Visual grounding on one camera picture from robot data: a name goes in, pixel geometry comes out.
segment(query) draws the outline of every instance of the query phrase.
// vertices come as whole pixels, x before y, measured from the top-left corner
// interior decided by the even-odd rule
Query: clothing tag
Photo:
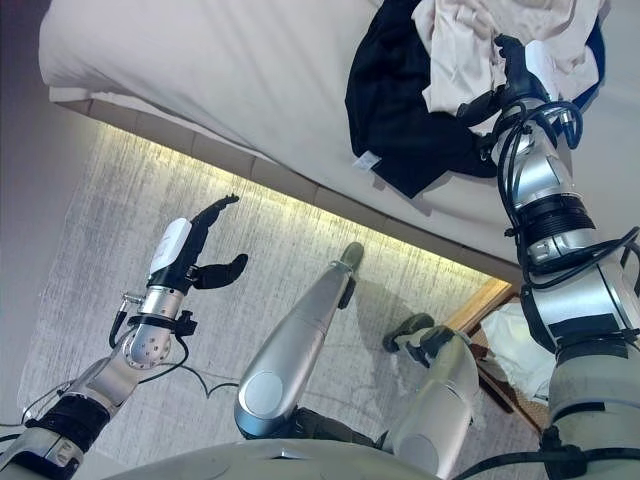
[[[378,157],[377,155],[374,155],[369,150],[367,150],[354,162],[353,166],[359,170],[365,170],[368,172],[380,160],[381,160],[380,157]]]

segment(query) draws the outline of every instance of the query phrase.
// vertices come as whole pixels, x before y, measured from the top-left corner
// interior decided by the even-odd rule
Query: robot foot
[[[427,313],[416,313],[407,318],[398,328],[387,333],[382,339],[382,347],[389,353],[396,353],[400,346],[396,343],[396,338],[400,336],[412,335],[423,328],[430,328],[435,325],[431,315]]]

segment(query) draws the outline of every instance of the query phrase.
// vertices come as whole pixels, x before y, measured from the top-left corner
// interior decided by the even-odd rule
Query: pile of clothes
[[[542,41],[552,97],[582,108],[604,77],[603,1],[386,0],[349,74],[356,164],[411,198],[447,171],[495,177],[481,154],[495,116],[472,127],[456,118],[460,105],[505,83],[493,40],[503,33],[523,45]]]

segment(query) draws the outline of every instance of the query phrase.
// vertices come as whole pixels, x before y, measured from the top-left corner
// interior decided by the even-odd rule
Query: carpet
[[[488,278],[303,202],[112,127],[101,129],[69,207],[42,295],[19,394],[22,404],[76,377],[109,353],[107,335],[123,291],[144,292],[167,224],[225,195],[200,264],[249,255],[244,274],[220,290],[193,291],[183,307],[199,322],[188,365],[214,385],[237,380],[276,323],[351,241],[365,247],[355,295],[338,311],[301,405],[377,438],[402,412],[425,370],[389,355],[383,334],[407,316],[445,321]],[[181,355],[174,343],[172,359]],[[94,448],[136,466],[241,439],[235,389],[207,400],[186,371],[141,385]],[[505,451],[532,449],[535,434],[479,394],[458,469]],[[538,467],[482,478],[535,478]]]

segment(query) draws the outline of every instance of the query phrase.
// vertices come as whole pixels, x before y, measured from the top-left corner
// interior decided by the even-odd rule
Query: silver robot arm
[[[580,112],[567,102],[547,102],[526,85],[526,73],[518,71],[522,59],[514,59],[522,48],[516,42],[496,42],[508,80],[493,154],[523,270],[529,330],[557,359],[541,451],[571,452],[575,460],[548,462],[547,473],[551,479],[640,478],[633,450],[640,448],[640,302],[613,256],[636,248],[638,228],[619,240],[599,239],[555,148],[555,120],[569,146],[577,146]]]
[[[189,288],[228,285],[246,265],[247,256],[239,255],[229,265],[195,266],[208,228],[237,200],[226,197],[191,222],[181,218],[169,225],[151,262],[146,295],[123,296],[109,336],[111,355],[80,375],[41,419],[27,423],[27,430],[0,457],[0,478],[23,478],[18,472],[24,478],[71,478],[102,429],[167,358],[171,337],[186,347],[182,337],[193,334],[196,326],[191,312],[179,315]],[[135,328],[116,341],[130,303],[139,305],[137,316],[129,320]]]

